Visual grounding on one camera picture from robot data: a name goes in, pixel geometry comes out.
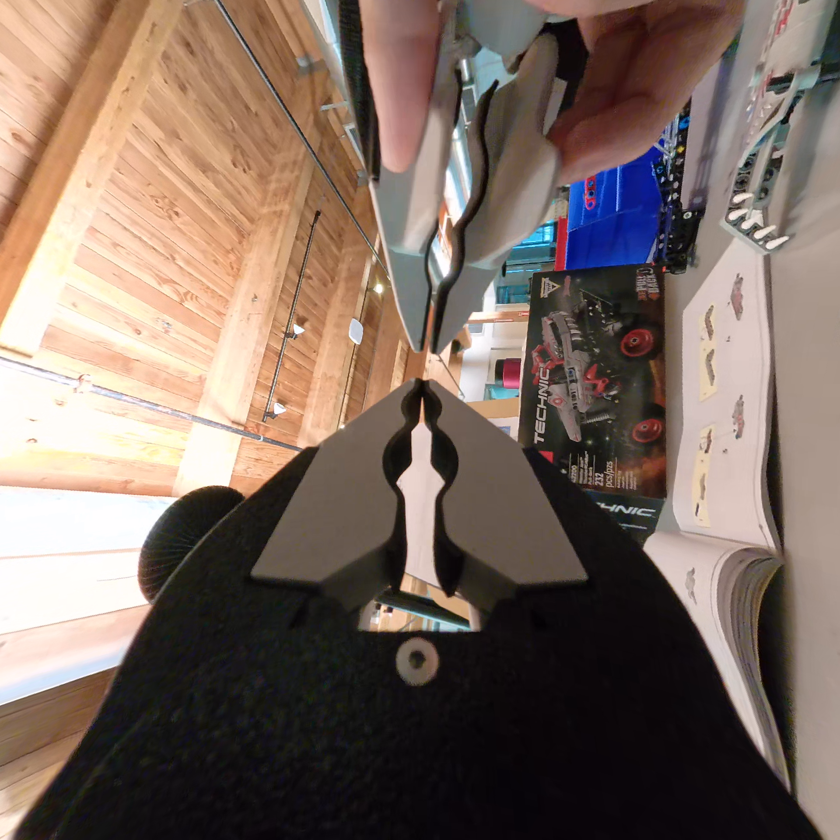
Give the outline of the person's right hand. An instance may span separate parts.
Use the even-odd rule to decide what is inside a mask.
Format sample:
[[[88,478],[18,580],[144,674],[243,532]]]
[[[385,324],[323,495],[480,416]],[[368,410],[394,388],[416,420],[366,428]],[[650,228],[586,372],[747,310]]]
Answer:
[[[531,1],[573,18],[589,52],[570,110],[549,140],[559,184],[636,159],[686,104],[738,33],[740,1]],[[404,172],[424,135],[440,23],[431,1],[362,1],[364,61],[379,120],[382,165]]]

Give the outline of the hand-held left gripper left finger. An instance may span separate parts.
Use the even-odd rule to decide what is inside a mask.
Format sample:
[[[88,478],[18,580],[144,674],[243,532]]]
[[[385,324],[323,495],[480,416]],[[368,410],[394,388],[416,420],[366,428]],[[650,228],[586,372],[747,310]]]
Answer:
[[[397,481],[412,463],[424,396],[412,379],[326,438],[251,571],[349,610],[395,589],[406,566],[406,504]]]

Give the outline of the grey desk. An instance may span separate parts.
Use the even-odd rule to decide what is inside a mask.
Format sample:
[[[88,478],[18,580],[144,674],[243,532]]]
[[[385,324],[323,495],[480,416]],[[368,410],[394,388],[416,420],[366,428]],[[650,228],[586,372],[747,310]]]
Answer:
[[[837,81],[801,103],[777,192],[792,238],[770,260],[770,484],[786,564],[761,639],[795,792],[824,838],[838,838],[838,107]]]

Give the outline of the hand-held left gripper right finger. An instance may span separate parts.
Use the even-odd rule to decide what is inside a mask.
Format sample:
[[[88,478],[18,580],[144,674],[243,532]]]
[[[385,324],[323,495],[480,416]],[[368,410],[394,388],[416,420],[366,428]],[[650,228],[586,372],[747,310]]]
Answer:
[[[523,449],[435,381],[423,382],[435,500],[434,568],[447,595],[490,613],[588,575]]]

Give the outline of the black round ribbed object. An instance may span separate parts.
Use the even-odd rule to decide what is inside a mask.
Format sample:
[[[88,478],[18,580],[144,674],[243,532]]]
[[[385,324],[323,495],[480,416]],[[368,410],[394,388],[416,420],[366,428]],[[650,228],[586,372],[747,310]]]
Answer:
[[[245,500],[229,486],[205,486],[186,493],[165,509],[143,541],[138,584],[153,604],[186,556],[232,510]]]

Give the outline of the red brick beam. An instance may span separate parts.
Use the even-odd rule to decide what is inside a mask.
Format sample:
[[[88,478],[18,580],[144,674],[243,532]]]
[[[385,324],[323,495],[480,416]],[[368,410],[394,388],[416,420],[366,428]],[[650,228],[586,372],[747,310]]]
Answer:
[[[618,204],[617,168],[587,177],[583,182],[583,203],[587,213],[613,214]]]

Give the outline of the black toy set box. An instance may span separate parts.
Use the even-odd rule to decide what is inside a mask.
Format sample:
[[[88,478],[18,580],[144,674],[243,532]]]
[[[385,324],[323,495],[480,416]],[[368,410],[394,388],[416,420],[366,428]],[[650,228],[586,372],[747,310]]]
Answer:
[[[518,440],[638,543],[666,497],[665,281],[657,265],[536,272]]]

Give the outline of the blue storage bin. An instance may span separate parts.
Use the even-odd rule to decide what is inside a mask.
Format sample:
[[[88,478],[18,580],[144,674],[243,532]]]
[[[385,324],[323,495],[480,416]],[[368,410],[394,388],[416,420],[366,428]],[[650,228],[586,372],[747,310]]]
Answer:
[[[655,150],[616,167],[616,213],[587,213],[583,181],[570,186],[569,208],[560,223],[554,268],[577,270],[648,263],[654,253],[661,198],[653,172]]]

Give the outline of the grey toothed dinosaur head model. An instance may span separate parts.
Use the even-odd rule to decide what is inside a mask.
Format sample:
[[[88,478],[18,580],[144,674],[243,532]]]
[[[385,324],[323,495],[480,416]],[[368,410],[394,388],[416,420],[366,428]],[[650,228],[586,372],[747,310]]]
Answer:
[[[818,88],[838,83],[838,1],[779,1],[759,53],[744,133],[721,226],[768,256],[790,240],[770,222],[794,116]]]

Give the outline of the black brick chassis model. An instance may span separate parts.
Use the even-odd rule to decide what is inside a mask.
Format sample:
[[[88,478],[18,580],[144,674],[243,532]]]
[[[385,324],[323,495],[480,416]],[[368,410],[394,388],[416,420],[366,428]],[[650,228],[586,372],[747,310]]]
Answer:
[[[684,274],[690,261],[701,214],[686,209],[681,195],[684,185],[691,100],[662,132],[657,143],[658,158],[653,164],[661,207],[654,244],[654,261],[672,275]]]

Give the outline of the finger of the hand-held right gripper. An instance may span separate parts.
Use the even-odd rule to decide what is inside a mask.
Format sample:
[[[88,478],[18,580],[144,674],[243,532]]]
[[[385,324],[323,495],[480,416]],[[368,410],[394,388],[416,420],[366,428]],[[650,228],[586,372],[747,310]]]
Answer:
[[[438,230],[460,102],[457,40],[456,36],[442,40],[423,138],[414,163],[402,173],[382,167],[379,179],[371,186],[395,304],[407,340],[416,353],[424,350],[426,342],[433,296],[427,252]]]
[[[516,76],[503,86],[494,81],[478,101],[467,132],[471,193],[454,227],[449,272],[437,288],[434,353],[455,339],[511,250],[550,208],[560,157],[544,128],[558,58],[554,35],[540,34]]]

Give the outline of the open instruction booklet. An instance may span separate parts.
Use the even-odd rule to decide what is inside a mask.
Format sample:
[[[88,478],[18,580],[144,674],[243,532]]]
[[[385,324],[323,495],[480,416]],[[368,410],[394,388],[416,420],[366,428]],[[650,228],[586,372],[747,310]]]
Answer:
[[[789,790],[760,669],[760,608],[782,558],[766,472],[773,352],[758,252],[732,240],[683,311],[681,339],[681,437],[669,496],[679,528],[657,530],[644,548],[696,624],[757,750]]]

